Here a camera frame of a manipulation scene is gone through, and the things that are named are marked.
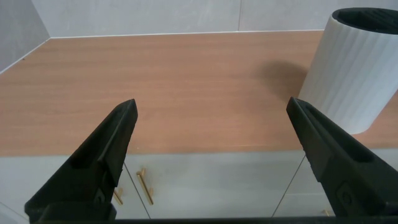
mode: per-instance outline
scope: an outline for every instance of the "gold cabinet handle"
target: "gold cabinet handle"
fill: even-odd
[[[145,176],[145,168],[142,168],[141,171],[137,172],[137,177],[138,177],[139,183],[141,184],[142,190],[144,191],[144,194],[148,199],[149,205],[153,205],[154,201],[152,199],[152,196],[154,194],[154,189],[150,188],[148,190],[148,188],[145,184],[145,181],[144,181],[144,176]]]
[[[119,205],[123,205],[122,194],[123,194],[123,188],[121,187],[119,188],[118,191],[116,190],[113,191],[113,197]]]
[[[328,217],[330,217],[330,212],[328,210],[324,210],[323,213],[325,213]]]

